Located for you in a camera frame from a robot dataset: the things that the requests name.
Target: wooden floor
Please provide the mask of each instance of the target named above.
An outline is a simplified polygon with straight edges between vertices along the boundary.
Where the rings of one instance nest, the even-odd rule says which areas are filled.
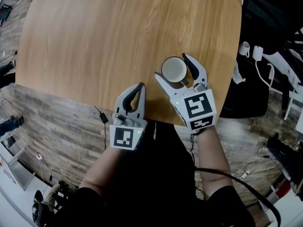
[[[0,28],[0,55],[3,51],[9,55],[18,49],[22,25],[31,1],[19,0],[13,5],[14,9],[8,21]],[[216,128],[235,177],[243,174],[247,163],[259,159],[257,156],[259,147],[263,148],[263,154],[269,154],[266,141],[275,132],[280,134],[280,139],[284,143],[292,147],[296,146],[300,133],[294,128],[299,112],[291,109],[288,119],[284,121],[281,103],[281,96],[271,92],[268,110],[264,117],[241,120],[219,119]],[[111,112],[105,111],[105,113],[110,119]],[[41,176],[40,165],[35,157],[36,151],[39,150],[47,164],[62,173],[61,175],[53,173],[52,184],[63,179],[72,186],[79,186],[86,171],[104,150],[104,125],[93,106],[11,84],[0,90],[0,118],[8,119],[11,115],[22,115],[25,118],[24,125],[12,132],[17,140],[11,148],[12,152],[15,153],[21,147],[25,147],[27,153],[20,161]],[[185,134],[182,127],[177,126],[176,129],[189,150],[190,135]],[[41,167],[43,178],[48,181],[50,170],[44,164]],[[270,159],[263,159],[249,166],[252,172],[258,167],[261,170],[269,167],[270,169],[246,177],[244,181],[265,195],[270,185],[280,175],[280,171]],[[199,173],[196,174],[196,185],[201,188]],[[235,188],[246,205],[256,201],[256,198],[242,185],[235,183]],[[264,227],[268,223],[264,214],[257,206],[253,209],[257,226]]]

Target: white cable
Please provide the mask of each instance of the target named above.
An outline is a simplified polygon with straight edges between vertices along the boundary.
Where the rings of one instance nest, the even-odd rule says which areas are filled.
[[[255,65],[256,65],[256,69],[257,69],[257,72],[258,72],[258,75],[259,75],[260,79],[261,79],[267,86],[271,87],[271,85],[273,84],[273,81],[274,81],[274,77],[275,77],[275,68],[274,68],[274,66],[273,66],[272,64],[270,64],[270,63],[267,64],[267,65],[270,65],[271,68],[273,69],[273,76],[272,76],[272,78],[271,78],[270,84],[268,84],[268,83],[261,77],[261,75],[260,75],[260,72],[259,72],[259,69],[258,69],[258,66],[257,66],[257,61],[256,61]]]
[[[40,161],[39,161],[39,160],[38,160],[38,163],[39,163],[40,170],[41,170],[41,178],[42,178],[42,182],[44,183],[44,179],[43,179],[43,173],[42,173],[42,167],[41,167],[41,164],[40,164]]]
[[[258,167],[255,171],[254,171],[254,173],[252,173],[252,174],[250,174],[250,175],[253,175],[253,174],[255,174],[256,172],[257,172],[257,170],[258,169],[260,169],[259,171],[258,171],[258,173],[259,172],[264,172],[264,171],[267,171],[267,170],[269,170],[269,169],[272,169],[272,168],[275,168],[276,166],[271,166],[271,167],[269,167],[269,168],[265,168],[265,169],[261,169],[261,167]]]

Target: white device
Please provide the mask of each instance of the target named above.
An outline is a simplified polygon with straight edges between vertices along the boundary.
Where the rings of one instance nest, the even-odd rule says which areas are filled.
[[[41,154],[39,151],[36,151],[36,158],[37,158],[39,161],[43,160],[43,156],[42,156],[42,154]]]
[[[138,95],[136,107],[131,102]],[[109,126],[110,145],[113,148],[134,150],[144,133],[147,122],[145,115],[146,88],[143,83],[129,87],[117,99],[114,124]]]
[[[250,174],[250,170],[247,170],[241,177],[240,180],[243,180],[244,177],[248,176]]]
[[[217,111],[213,92],[211,89],[207,89],[205,68],[190,55],[182,55],[194,79],[192,87],[175,88],[163,75],[157,72],[155,72],[155,78],[170,97],[171,104],[186,127],[197,132],[214,125]]]

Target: black shirt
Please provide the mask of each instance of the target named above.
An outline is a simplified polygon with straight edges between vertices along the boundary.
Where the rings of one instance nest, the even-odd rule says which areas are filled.
[[[235,189],[226,186],[216,191],[208,201],[194,199],[185,202],[178,200],[169,207],[161,202],[155,205],[134,207],[108,207],[92,189],[80,188],[56,215],[54,227],[108,226],[117,224],[148,225],[155,223],[187,223],[199,226],[254,227],[255,222],[249,214]]]
[[[193,159],[174,126],[157,122],[155,139],[154,129],[149,122],[141,144],[126,152],[104,199],[92,189],[77,190],[55,215],[54,226],[255,226],[232,186],[199,200]]]

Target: coffee cup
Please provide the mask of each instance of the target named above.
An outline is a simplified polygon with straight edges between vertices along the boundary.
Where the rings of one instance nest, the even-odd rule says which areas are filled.
[[[249,58],[250,44],[244,41],[242,44],[240,44],[238,52],[240,55],[245,55],[247,58]]]
[[[162,64],[162,75],[169,82],[181,82],[184,86],[188,84],[185,76],[187,73],[187,66],[185,62],[179,57],[170,57]]]

